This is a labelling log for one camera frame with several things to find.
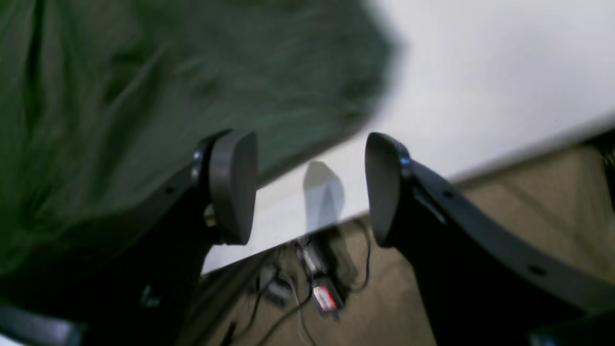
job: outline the green fabric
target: green fabric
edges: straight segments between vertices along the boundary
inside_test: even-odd
[[[349,135],[387,54],[351,0],[1,1],[0,278],[80,246],[220,129],[257,131],[261,181]]]

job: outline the screw hole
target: screw hole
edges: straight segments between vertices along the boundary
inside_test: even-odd
[[[530,271],[530,273],[534,275],[538,275],[538,276],[546,276],[547,274],[546,270],[544,270],[541,267],[535,266],[535,265],[529,265],[528,270]]]

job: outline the floor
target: floor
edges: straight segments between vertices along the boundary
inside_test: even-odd
[[[511,232],[560,260],[615,284],[615,214],[598,153],[575,147],[459,185],[480,209]],[[361,223],[341,225],[335,248],[344,282],[363,280],[367,247]],[[280,250],[285,271],[302,281],[294,255]],[[435,345],[410,264],[394,249],[374,244],[370,280],[351,294],[339,321],[321,318],[308,304],[302,311],[314,342],[324,345]],[[298,287],[300,297],[307,288]],[[255,296],[246,294],[208,345],[220,345],[231,321],[241,331]],[[262,302],[253,326],[233,345],[256,345],[286,310]],[[308,342],[295,315],[268,340],[269,346]]]

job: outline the green blanket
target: green blanket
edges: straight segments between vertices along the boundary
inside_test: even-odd
[[[348,136],[388,53],[352,0],[1,1],[0,279],[53,271],[218,130],[257,131],[262,182]]]

